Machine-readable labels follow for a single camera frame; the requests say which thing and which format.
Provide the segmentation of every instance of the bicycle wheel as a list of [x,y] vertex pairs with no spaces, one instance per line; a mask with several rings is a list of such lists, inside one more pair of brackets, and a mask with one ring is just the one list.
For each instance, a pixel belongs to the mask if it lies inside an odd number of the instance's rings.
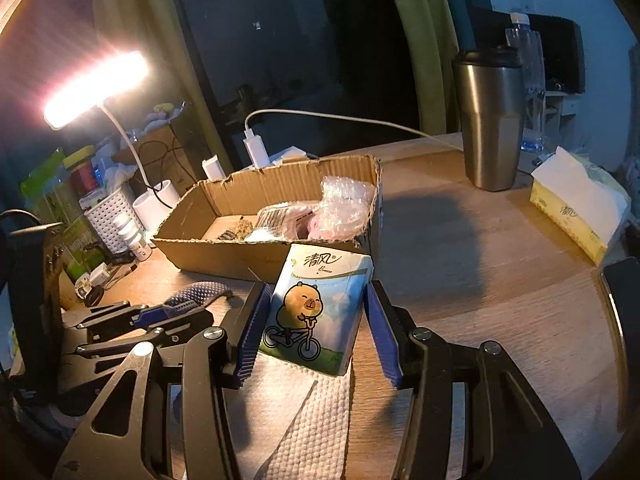
[[298,345],[298,355],[305,361],[313,361],[320,355],[320,342],[315,337],[309,340],[309,350],[306,349],[306,338]]
[[267,330],[262,334],[262,342],[267,348],[276,348],[278,346],[278,342],[271,339],[272,335],[276,335],[280,333],[280,329],[277,326],[270,326]]

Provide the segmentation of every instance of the black tumbler lid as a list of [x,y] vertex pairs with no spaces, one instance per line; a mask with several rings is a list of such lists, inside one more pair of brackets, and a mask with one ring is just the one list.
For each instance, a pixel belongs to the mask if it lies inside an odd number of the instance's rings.
[[482,48],[480,50],[461,50],[453,63],[489,66],[493,68],[520,68],[522,63],[518,59],[518,50],[510,46],[497,48]]

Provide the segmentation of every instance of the stainless steel tumbler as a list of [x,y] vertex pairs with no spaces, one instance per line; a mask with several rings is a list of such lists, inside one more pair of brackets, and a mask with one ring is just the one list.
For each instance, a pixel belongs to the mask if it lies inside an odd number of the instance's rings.
[[525,90],[518,51],[509,47],[460,51],[453,60],[471,183],[487,191],[509,189],[515,180]]

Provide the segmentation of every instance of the wooden table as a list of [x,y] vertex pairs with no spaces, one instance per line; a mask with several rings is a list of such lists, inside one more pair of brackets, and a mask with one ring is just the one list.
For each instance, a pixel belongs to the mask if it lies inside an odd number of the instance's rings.
[[[489,193],[471,186],[459,152],[422,139],[368,150],[382,160],[383,221],[376,273],[415,322],[450,342],[499,341],[559,425],[583,477],[620,437],[614,339],[597,273],[585,254],[529,203],[530,178]],[[194,280],[155,250],[103,303],[159,303]],[[244,298],[250,283],[220,281]],[[353,355],[354,389],[345,474],[388,479],[408,392],[383,377],[364,321]],[[462,391],[455,389],[460,400]],[[462,463],[454,409],[450,478]]]

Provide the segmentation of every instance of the cartoon capybara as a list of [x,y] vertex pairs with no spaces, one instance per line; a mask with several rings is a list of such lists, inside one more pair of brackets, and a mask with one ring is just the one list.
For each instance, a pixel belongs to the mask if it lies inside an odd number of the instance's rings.
[[322,299],[318,286],[297,282],[284,295],[276,320],[285,329],[288,339],[293,328],[313,328],[321,312]]

